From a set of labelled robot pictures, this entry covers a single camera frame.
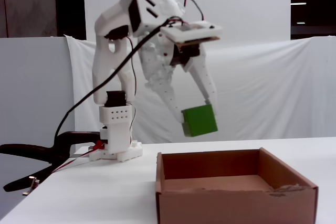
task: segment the black clamp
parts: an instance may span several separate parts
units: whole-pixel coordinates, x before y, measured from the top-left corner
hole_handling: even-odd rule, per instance
[[[57,167],[70,157],[70,148],[72,145],[83,143],[97,144],[98,141],[107,143],[107,140],[100,139],[99,132],[64,132],[57,136],[51,148],[29,144],[1,145],[0,153],[32,158],[51,164],[51,166],[45,169],[5,185],[5,191],[17,191],[29,188],[32,184],[31,177],[37,178],[39,183],[42,183]]]

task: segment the open cardboard box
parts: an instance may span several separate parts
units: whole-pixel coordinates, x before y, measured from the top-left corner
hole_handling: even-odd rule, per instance
[[[313,224],[318,187],[265,149],[158,154],[160,224]]]

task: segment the red wire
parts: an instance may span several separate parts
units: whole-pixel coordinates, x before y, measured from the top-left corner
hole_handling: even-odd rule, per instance
[[[62,164],[61,166],[59,166],[58,168],[56,168],[52,173],[55,173],[56,171],[62,169],[63,167],[65,167],[65,166],[71,164],[73,161],[76,161],[78,158],[80,158],[80,157],[84,157],[84,156],[90,154],[91,152],[94,152],[94,151],[99,150],[99,149],[100,149],[100,148],[98,148],[98,149],[94,149],[94,150],[90,150],[90,151],[88,151],[88,152],[86,152],[86,153],[80,155],[79,157],[76,157],[75,159],[70,160],[70,161],[66,162],[65,164]]]

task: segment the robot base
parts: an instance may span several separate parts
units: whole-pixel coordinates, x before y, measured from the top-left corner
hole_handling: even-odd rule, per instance
[[[89,154],[90,161],[96,161],[99,159],[116,159],[119,162],[125,162],[127,160],[142,156],[142,144],[138,141],[132,141],[131,146],[125,152],[119,152],[110,154],[108,152],[108,145],[105,144],[105,149],[96,150]]]

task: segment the wall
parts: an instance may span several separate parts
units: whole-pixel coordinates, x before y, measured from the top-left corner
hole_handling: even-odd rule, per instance
[[[0,39],[0,145],[51,147],[56,128],[74,104],[69,49],[65,38]],[[75,129],[73,114],[63,131]],[[0,154],[0,219],[24,197],[3,186],[49,166]]]
[[[95,40],[94,23],[118,0],[85,0],[87,39]],[[196,0],[205,19],[222,25],[225,46],[290,39],[290,0]],[[186,20],[199,19],[191,1]]]

